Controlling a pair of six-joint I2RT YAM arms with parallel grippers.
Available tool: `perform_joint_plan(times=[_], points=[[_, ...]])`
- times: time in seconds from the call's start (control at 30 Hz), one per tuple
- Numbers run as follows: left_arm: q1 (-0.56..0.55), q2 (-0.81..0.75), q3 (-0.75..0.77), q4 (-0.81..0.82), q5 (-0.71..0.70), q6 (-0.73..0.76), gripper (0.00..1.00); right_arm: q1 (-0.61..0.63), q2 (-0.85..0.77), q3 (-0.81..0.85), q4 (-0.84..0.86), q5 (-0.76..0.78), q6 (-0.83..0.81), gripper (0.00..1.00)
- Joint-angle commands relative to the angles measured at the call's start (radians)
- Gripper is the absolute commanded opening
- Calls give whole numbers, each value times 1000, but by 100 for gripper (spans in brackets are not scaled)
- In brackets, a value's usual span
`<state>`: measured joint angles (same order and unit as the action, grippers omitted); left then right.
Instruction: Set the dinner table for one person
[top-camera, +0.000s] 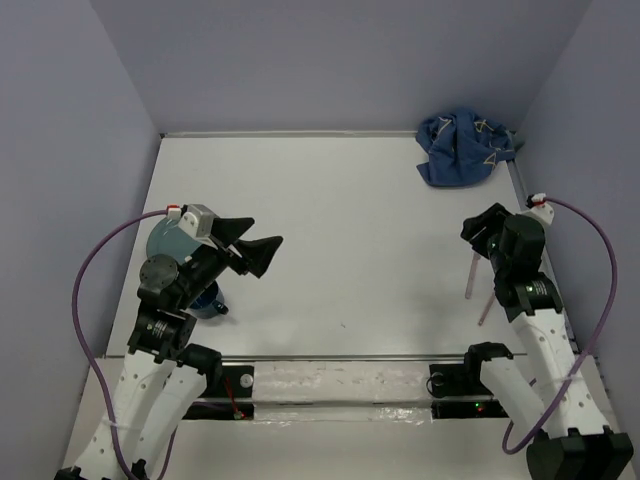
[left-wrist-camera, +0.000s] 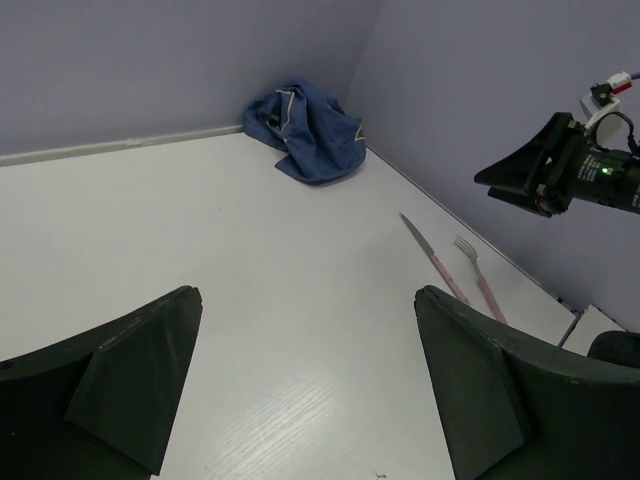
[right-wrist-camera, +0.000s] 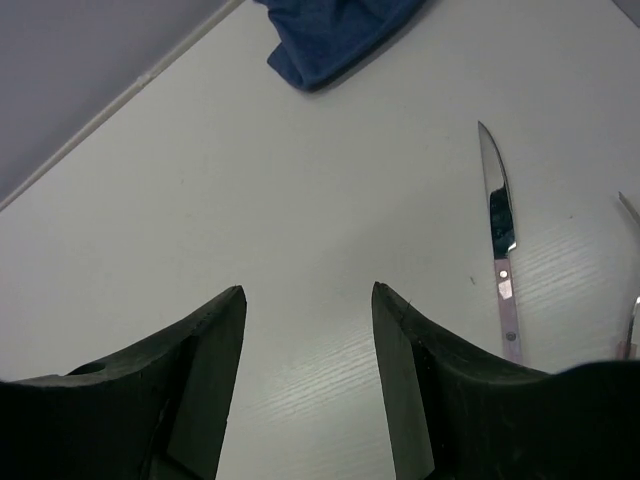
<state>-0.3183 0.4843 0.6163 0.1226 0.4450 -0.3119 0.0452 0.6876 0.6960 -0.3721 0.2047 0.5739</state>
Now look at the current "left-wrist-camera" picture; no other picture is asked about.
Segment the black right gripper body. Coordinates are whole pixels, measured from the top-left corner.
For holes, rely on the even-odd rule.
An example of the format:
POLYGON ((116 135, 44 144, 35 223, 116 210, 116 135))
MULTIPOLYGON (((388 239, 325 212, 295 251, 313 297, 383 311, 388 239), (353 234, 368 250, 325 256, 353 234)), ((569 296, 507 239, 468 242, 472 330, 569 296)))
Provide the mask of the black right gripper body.
POLYGON ((623 122, 628 125, 625 150, 608 149, 597 141, 599 123, 591 132, 575 121, 568 123, 536 187, 535 205, 544 215, 566 212, 574 199, 639 212, 639 142, 634 123, 623 122))

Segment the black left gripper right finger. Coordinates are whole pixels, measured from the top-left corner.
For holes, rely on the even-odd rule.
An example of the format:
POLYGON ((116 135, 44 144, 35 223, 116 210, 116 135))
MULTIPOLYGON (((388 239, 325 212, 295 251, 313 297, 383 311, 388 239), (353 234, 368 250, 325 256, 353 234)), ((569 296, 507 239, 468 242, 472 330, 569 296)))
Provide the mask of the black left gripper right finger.
POLYGON ((635 479, 639 337, 579 355, 427 286, 414 308, 458 479, 635 479))

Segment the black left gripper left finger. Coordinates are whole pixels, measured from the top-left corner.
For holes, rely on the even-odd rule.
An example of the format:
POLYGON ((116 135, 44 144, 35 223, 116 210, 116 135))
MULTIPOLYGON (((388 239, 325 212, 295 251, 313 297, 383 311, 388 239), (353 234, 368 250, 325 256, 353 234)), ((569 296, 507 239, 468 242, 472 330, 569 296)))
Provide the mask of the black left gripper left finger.
POLYGON ((166 455, 203 306, 180 287, 1 363, 4 479, 150 479, 166 455))

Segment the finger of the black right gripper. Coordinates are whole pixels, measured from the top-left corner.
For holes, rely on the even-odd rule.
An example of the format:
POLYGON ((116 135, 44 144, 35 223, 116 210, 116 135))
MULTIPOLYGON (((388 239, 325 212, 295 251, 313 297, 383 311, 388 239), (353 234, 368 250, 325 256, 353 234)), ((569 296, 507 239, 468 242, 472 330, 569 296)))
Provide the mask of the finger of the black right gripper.
POLYGON ((525 145, 474 177, 479 185, 497 189, 532 189, 544 169, 560 158, 569 134, 573 115, 556 112, 525 145))
POLYGON ((497 188, 490 188, 488 196, 535 215, 545 214, 543 209, 538 205, 538 198, 536 196, 520 195, 497 188))

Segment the pink-handled fork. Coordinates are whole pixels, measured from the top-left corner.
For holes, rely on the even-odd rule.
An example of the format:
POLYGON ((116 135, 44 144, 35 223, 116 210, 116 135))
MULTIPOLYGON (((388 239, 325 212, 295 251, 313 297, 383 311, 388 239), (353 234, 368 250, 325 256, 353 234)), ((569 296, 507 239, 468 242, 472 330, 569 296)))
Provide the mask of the pink-handled fork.
POLYGON ((479 264, 479 256, 477 250, 464 238, 460 236, 456 236, 454 239, 454 244, 468 257, 476 276, 476 283, 481 293, 484 296, 484 299, 491 310, 496 321, 507 325, 508 321, 502 312, 494 294, 489 286, 486 278, 484 277, 480 264, 479 264))

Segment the pink-handled table knife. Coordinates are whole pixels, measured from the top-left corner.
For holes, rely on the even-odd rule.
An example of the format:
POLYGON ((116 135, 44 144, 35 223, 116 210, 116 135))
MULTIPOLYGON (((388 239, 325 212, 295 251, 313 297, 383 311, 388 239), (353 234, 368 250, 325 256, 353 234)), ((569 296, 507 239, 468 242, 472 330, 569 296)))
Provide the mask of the pink-handled table knife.
POLYGON ((426 254, 427 258, 429 259, 431 264, 434 266, 436 271, 439 273, 439 275, 441 276, 441 278, 443 279, 443 281, 445 282, 445 284, 447 285, 451 293, 454 295, 454 297, 459 301, 463 302, 464 304, 469 305, 470 304, 469 299, 462 292, 458 284, 452 278, 449 271, 446 269, 444 264, 437 257, 437 255, 435 254, 435 251, 433 250, 429 242, 424 238, 421 232, 417 229, 417 227, 411 222, 411 220, 407 216, 405 216, 403 213, 400 213, 399 217, 404 223, 404 225, 407 227, 407 229, 409 230, 413 238, 416 240, 420 248, 426 254))

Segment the blue fish-print placemat cloth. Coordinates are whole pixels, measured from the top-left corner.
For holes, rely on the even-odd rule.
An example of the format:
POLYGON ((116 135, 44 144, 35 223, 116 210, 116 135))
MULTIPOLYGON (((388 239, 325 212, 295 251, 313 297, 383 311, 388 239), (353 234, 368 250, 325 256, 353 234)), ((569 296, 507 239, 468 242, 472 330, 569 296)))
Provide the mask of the blue fish-print placemat cloth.
POLYGON ((275 168, 320 186, 354 174, 366 158, 362 122, 338 100, 304 79, 294 79, 253 101, 242 128, 249 137, 285 153, 275 168))

